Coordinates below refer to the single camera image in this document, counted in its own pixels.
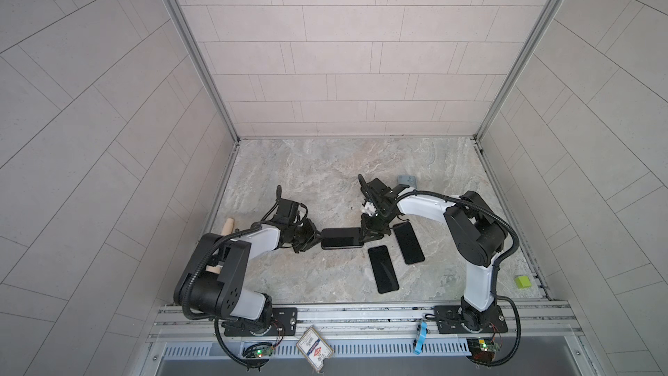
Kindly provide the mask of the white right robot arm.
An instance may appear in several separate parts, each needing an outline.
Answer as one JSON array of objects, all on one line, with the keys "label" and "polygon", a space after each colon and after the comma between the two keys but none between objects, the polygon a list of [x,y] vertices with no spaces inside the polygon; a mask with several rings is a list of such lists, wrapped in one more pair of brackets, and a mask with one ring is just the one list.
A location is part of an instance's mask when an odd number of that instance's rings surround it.
[{"label": "white right robot arm", "polygon": [[455,247],[467,262],[462,307],[483,313],[496,302],[500,264],[518,249],[518,235],[474,191],[457,198],[358,176],[365,197],[361,216],[363,242],[380,240],[400,215],[413,215],[448,226]]}]

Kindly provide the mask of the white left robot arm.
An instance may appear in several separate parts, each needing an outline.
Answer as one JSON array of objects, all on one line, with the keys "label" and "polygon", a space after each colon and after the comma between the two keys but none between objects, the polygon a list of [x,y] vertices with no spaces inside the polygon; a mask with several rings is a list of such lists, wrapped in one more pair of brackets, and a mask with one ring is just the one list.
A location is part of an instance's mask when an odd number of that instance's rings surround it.
[{"label": "white left robot arm", "polygon": [[173,294],[189,320],[240,322],[264,330],[273,322],[271,296],[244,289],[250,260],[281,248],[301,253],[322,240],[306,205],[279,198],[250,228],[198,241]]}]

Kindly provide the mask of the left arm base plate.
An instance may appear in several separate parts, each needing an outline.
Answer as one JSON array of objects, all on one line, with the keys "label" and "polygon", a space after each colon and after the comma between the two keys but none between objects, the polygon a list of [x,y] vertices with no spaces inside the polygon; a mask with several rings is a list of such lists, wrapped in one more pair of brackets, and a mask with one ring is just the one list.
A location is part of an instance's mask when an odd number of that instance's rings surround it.
[{"label": "left arm base plate", "polygon": [[258,320],[233,318],[224,322],[225,337],[276,337],[293,336],[296,333],[296,307],[273,308],[264,312]]}]

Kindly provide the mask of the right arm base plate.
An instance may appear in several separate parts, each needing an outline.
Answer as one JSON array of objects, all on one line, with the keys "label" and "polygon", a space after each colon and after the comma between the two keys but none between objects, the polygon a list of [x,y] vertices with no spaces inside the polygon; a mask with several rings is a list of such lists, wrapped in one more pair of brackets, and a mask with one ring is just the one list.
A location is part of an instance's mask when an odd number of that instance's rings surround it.
[{"label": "right arm base plate", "polygon": [[508,332],[506,317],[502,309],[495,303],[480,312],[475,307],[435,306],[434,315],[440,334],[491,334]]}]

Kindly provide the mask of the black phone case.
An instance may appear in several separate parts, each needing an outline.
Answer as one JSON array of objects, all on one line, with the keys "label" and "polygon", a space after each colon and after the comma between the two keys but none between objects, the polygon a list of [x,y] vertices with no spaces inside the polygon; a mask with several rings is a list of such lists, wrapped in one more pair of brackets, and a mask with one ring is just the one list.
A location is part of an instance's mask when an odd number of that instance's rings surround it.
[{"label": "black phone case", "polygon": [[321,236],[323,250],[358,248],[364,245],[360,227],[326,228]]}]

